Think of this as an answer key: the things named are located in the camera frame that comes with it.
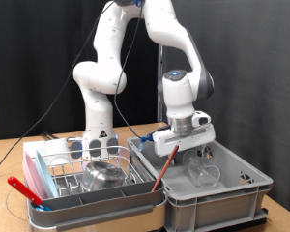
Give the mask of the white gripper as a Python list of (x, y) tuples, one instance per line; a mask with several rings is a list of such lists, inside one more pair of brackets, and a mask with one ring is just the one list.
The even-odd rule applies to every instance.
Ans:
[[(163, 157), (172, 153), (176, 145), (180, 151), (204, 145), (213, 142), (216, 138), (214, 126), (209, 123), (193, 130), (189, 135), (180, 136), (172, 130), (157, 131), (153, 134), (154, 149), (158, 156)], [(197, 156), (205, 156), (205, 147), (197, 148)], [(175, 165), (175, 156), (172, 158), (170, 165)]]

